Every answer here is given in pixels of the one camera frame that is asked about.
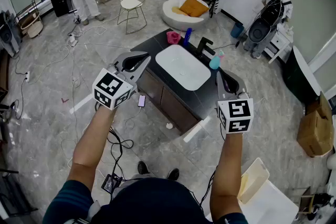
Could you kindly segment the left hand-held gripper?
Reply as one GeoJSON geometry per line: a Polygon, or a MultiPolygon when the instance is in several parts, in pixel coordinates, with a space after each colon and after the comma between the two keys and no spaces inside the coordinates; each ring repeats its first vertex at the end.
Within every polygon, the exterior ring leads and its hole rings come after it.
{"type": "Polygon", "coordinates": [[[92,85],[92,96],[106,108],[116,109],[137,88],[137,81],[150,61],[151,56],[144,51],[120,54],[100,71],[92,85]]]}

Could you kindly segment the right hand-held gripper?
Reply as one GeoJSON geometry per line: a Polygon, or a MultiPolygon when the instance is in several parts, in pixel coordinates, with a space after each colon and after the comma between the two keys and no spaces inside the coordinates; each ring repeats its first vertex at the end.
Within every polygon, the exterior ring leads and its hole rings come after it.
{"type": "Polygon", "coordinates": [[[217,116],[226,134],[247,133],[254,119],[254,102],[244,81],[228,70],[216,74],[217,116]]]}

